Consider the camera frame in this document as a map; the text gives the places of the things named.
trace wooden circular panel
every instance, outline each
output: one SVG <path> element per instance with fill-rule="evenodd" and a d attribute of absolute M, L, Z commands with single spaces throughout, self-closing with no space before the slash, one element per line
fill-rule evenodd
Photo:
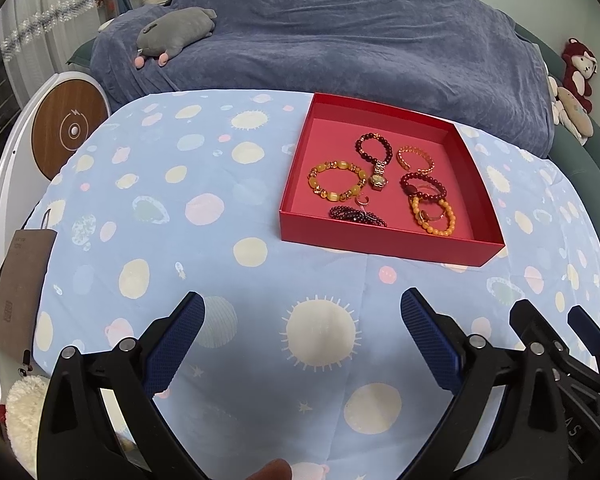
<path fill-rule="evenodd" d="M 33 158 L 42 174 L 55 177 L 106 119 L 104 98 L 89 82 L 72 79 L 53 88 L 38 108 L 31 133 Z"/>

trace metal bolt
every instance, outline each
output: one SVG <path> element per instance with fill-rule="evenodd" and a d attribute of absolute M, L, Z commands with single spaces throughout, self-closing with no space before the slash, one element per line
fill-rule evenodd
<path fill-rule="evenodd" d="M 72 346 L 67 346 L 62 349 L 60 354 L 63 359 L 71 359 L 75 355 L 75 348 Z"/>
<path fill-rule="evenodd" d="M 474 334 L 469 337 L 469 344 L 474 348 L 484 348 L 487 346 L 487 341 L 481 335 Z"/>
<path fill-rule="evenodd" d="M 536 355 L 542 355 L 542 354 L 544 354 L 544 346 L 542 346 L 538 342 L 531 343 L 531 345 L 529 345 L 529 348 Z"/>
<path fill-rule="evenodd" d="M 118 345 L 118 347 L 123 352 L 129 352 L 130 350 L 133 350 L 136 347 L 136 340 L 133 339 L 132 337 L 127 337 L 126 339 L 123 339 L 122 341 L 120 341 L 120 344 Z"/>

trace planet pattern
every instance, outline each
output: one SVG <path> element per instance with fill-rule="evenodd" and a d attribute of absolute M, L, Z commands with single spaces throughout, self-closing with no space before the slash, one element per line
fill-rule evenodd
<path fill-rule="evenodd" d="M 205 90 L 132 102 L 76 151 L 27 223 L 39 228 L 48 211 L 58 232 L 34 335 L 47 372 L 64 346 L 107 351 L 189 291 L 202 296 L 202 329 L 154 402 L 210 478 L 247 478 L 273 442 L 294 480 L 397 478 L 450 399 L 400 318 L 411 286 L 505 348 L 523 348 L 508 313 L 527 298 L 592 365 L 566 323 L 581 304 L 600 325 L 589 217 L 550 161 L 484 131 L 458 124 L 506 244 L 482 267 L 280 241 L 311 98 Z"/>

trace blue gripper pad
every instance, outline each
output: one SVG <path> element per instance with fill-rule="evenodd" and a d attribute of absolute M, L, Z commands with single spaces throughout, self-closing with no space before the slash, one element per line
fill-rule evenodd
<path fill-rule="evenodd" d="M 437 314 L 415 289 L 404 291 L 400 314 L 438 386 L 457 395 L 462 386 L 462 359 L 434 320 Z"/>
<path fill-rule="evenodd" d="M 600 327 L 589 314 L 581 306 L 576 305 L 569 311 L 567 323 L 587 347 L 589 353 L 600 357 Z"/>
<path fill-rule="evenodd" d="M 179 312 L 174 313 L 174 319 L 169 318 L 169 327 L 146 359 L 142 387 L 149 398 L 169 387 L 205 320 L 205 301 L 199 294 L 187 295 L 177 310 Z"/>

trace red box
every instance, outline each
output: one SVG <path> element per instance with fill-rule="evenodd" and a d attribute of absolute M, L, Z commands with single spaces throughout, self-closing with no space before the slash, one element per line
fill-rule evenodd
<path fill-rule="evenodd" d="M 355 150 L 356 140 L 369 131 L 378 132 L 394 149 L 394 159 L 384 176 L 382 191 L 368 185 L 361 197 L 366 207 L 389 227 L 376 227 L 329 218 L 336 205 L 358 207 L 353 199 L 344 204 L 329 202 L 312 193 L 308 175 L 326 160 L 346 160 L 372 173 L 372 165 Z M 415 221 L 400 186 L 406 171 L 395 160 L 402 146 L 418 147 L 435 161 L 433 178 L 444 184 L 447 200 L 456 215 L 456 229 L 449 237 L 428 234 Z M 365 151 L 383 159 L 384 147 L 374 139 L 364 143 Z M 413 153 L 405 154 L 413 167 L 426 163 Z M 350 171 L 328 170 L 318 175 L 320 186 L 344 192 L 355 184 Z M 431 205 L 437 214 L 440 206 Z M 433 223 L 445 229 L 446 219 Z M 482 177 L 452 123 L 360 99 L 315 94 L 300 133 L 285 192 L 280 205 L 280 235 L 287 242 L 314 245 L 357 253 L 382 254 L 411 260 L 425 260 L 479 267 L 504 247 L 500 225 Z"/>

